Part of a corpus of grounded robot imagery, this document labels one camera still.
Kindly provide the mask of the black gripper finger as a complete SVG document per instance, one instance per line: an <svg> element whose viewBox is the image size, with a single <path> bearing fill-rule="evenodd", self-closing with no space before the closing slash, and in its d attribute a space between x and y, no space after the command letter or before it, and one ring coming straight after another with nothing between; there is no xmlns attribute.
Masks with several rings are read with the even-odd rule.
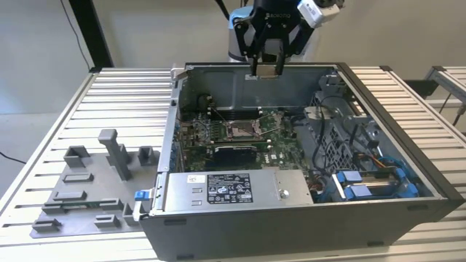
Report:
<svg viewBox="0 0 466 262"><path fill-rule="evenodd" d="M256 15L250 15L244 18L236 17L233 19L233 30L237 40L237 47L241 55L248 58L252 76L256 76L259 57L268 31L267 24L268 23L265 22L264 17ZM253 29L252 40L249 44L245 44L245 35L249 28Z"/></svg>
<svg viewBox="0 0 466 262"><path fill-rule="evenodd" d="M279 51L275 66L275 73L281 74L285 59L301 52L301 27L296 26L288 30L283 28L279 32Z"/></svg>

